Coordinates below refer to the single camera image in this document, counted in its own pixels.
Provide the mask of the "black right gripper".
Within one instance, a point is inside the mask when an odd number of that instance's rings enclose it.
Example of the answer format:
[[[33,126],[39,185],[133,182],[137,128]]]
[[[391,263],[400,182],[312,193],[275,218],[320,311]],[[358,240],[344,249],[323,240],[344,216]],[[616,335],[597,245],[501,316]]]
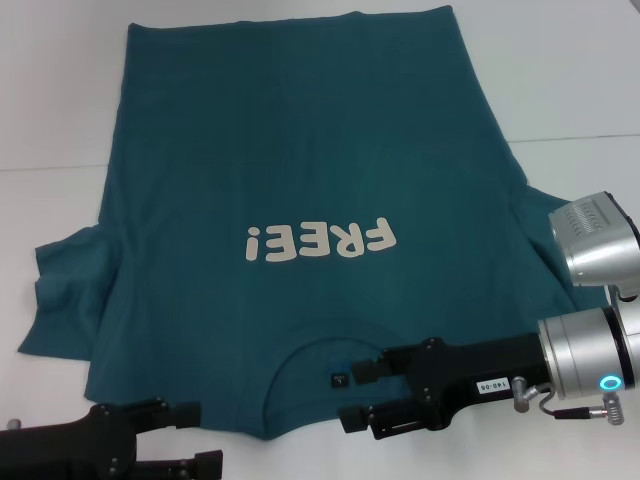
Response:
[[[512,380],[529,386],[548,381],[539,337],[534,333],[468,345],[439,337],[414,346],[384,349],[374,360],[352,364],[358,385],[407,373],[412,399],[338,410],[345,433],[370,430],[376,440],[416,430],[443,430],[460,410],[511,399]]]

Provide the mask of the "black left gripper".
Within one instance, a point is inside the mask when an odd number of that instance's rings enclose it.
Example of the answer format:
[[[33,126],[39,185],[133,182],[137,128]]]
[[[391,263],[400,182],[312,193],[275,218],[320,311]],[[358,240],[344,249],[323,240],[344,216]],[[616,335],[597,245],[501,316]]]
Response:
[[[197,428],[201,404],[164,399],[96,404],[64,424],[0,432],[0,480],[124,480],[137,460],[137,436]],[[223,451],[201,452],[169,468],[170,480],[222,480]]]

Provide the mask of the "teal t-shirt with FREE print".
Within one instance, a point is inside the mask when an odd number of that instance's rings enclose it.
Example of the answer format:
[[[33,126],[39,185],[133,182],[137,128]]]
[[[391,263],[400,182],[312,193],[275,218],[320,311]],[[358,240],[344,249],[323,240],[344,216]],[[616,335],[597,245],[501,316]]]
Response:
[[[352,362],[529,333],[587,299],[451,8],[131,25],[96,225],[38,248],[20,352],[85,395],[197,401],[271,440],[344,406]]]

